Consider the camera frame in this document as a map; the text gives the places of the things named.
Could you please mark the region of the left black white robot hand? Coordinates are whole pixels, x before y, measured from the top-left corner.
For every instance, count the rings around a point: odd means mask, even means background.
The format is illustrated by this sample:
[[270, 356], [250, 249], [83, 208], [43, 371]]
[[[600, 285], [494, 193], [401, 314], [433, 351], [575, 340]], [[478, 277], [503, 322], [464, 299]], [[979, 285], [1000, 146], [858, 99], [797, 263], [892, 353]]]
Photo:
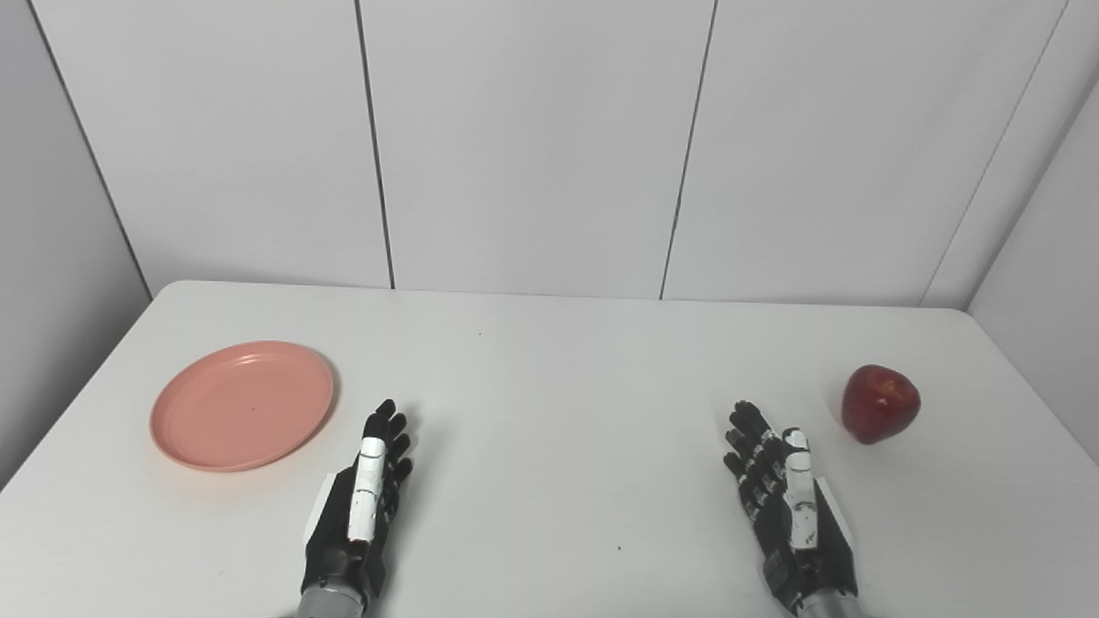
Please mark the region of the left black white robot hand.
[[407, 426], [407, 415], [386, 399], [366, 419], [352, 464], [319, 493], [315, 518], [307, 527], [301, 593], [343, 588], [367, 608], [384, 591], [385, 548], [413, 470]]

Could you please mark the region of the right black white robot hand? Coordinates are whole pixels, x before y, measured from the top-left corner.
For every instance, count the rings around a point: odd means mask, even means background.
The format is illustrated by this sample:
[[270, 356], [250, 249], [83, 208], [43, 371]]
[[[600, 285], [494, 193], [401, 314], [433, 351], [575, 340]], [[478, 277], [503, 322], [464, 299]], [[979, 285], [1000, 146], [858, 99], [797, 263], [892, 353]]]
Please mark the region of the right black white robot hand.
[[864, 617], [847, 533], [817, 481], [800, 427], [778, 432], [753, 402], [735, 402], [723, 457], [762, 553], [762, 575], [792, 617]]

